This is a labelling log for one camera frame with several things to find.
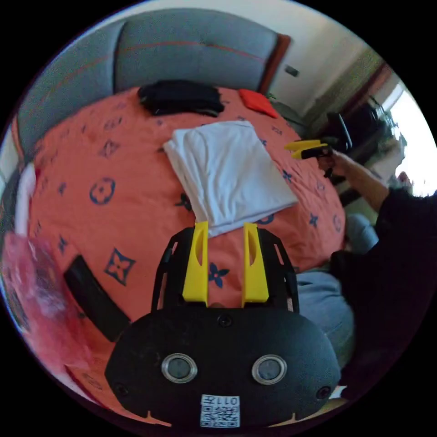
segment black strap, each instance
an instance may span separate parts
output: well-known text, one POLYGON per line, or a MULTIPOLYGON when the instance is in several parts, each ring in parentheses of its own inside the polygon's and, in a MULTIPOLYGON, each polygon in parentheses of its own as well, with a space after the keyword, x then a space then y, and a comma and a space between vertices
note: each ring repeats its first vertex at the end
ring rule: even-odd
POLYGON ((131 321, 98 283, 81 255, 64 278, 86 316, 109 341, 116 341, 131 321))

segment folded white cloth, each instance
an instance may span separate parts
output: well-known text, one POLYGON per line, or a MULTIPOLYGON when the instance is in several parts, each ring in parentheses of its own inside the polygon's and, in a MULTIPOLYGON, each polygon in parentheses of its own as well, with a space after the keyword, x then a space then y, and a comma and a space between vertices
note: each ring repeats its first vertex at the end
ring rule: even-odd
POLYGON ((297 203, 249 122, 178 129, 163 148, 210 237, 297 203))

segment headboard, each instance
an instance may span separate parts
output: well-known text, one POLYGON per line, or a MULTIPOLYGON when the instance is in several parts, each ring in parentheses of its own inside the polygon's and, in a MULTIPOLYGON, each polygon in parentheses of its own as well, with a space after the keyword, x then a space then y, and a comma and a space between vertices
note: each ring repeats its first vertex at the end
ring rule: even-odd
POLYGON ((25 96, 15 142, 29 160, 44 133, 80 108, 159 79, 266 93, 291 42, 245 18, 203 9, 144 12, 77 39, 25 96))

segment white wall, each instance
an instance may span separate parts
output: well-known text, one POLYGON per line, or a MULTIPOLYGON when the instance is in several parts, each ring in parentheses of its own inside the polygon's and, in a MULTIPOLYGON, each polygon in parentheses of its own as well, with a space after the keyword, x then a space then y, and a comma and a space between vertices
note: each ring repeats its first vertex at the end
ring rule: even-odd
POLYGON ((151 0, 110 17, 98 27, 147 10, 181 7, 228 12, 290 35, 294 44, 270 91, 300 115, 366 47, 336 21, 289 0, 151 0), (299 76, 285 73, 286 64, 299 70, 299 76))

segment red cloth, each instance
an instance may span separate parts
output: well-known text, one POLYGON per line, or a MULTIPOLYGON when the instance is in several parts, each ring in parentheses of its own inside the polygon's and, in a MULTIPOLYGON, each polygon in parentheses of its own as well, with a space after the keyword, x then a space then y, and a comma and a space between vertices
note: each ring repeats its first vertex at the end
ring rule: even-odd
POLYGON ((273 118, 279 118, 279 114, 273 109, 266 96, 251 90, 239 90, 239 93, 247 108, 270 115, 273 118))

